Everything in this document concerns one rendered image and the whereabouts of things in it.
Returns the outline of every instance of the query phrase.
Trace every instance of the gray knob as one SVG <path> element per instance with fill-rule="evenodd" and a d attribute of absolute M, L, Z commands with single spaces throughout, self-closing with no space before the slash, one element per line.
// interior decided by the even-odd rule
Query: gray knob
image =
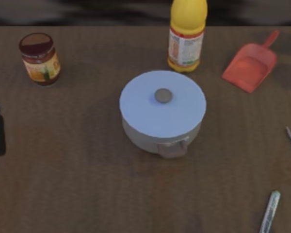
<path fill-rule="evenodd" d="M 168 103 L 169 101 L 171 101 L 172 98 L 173 93 L 166 88 L 158 89 L 155 92 L 155 99 L 160 103 Z"/>

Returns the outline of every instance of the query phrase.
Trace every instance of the bottle label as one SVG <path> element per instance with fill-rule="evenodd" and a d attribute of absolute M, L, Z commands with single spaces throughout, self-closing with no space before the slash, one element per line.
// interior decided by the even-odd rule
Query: bottle label
<path fill-rule="evenodd" d="M 183 35 L 170 28 L 169 33 L 169 59 L 183 67 L 193 65 L 199 60 L 204 31 L 194 35 Z"/>
<path fill-rule="evenodd" d="M 30 78 L 36 82 L 47 82 L 54 79 L 61 68 L 56 53 L 50 60 L 41 64 L 30 64 L 26 61 L 24 63 Z"/>

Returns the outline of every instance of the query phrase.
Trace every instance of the brown tabletop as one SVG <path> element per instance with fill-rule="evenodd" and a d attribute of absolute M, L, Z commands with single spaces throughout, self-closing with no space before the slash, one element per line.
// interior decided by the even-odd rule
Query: brown tabletop
<path fill-rule="evenodd" d="M 257 233 L 271 191 L 273 232 L 291 233 L 291 27 L 278 64 L 252 94 L 221 79 L 245 43 L 274 28 L 208 27 L 188 76 L 208 108 L 186 157 L 135 147 L 121 126 L 121 89 L 169 69 L 168 27 L 1 27 L 0 233 Z M 17 44 L 49 33 L 63 72 L 52 87 L 28 77 Z"/>

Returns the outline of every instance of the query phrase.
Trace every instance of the jar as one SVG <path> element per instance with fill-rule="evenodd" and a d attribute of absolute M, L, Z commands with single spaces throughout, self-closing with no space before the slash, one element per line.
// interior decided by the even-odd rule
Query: jar
<path fill-rule="evenodd" d="M 156 70 L 132 79 L 120 97 L 124 131 L 133 144 L 163 158 L 184 156 L 196 138 L 206 98 L 185 75 Z"/>
<path fill-rule="evenodd" d="M 30 78 L 41 86 L 55 83 L 61 70 L 53 39 L 45 33 L 32 33 L 19 43 Z"/>

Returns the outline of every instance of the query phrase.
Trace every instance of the dustpan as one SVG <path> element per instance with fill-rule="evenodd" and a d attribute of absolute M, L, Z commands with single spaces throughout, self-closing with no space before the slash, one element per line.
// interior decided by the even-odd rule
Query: dustpan
<path fill-rule="evenodd" d="M 222 78 L 247 93 L 252 93 L 276 64 L 277 56 L 269 47 L 278 35 L 279 31 L 274 31 L 263 45 L 244 45 L 228 65 Z"/>

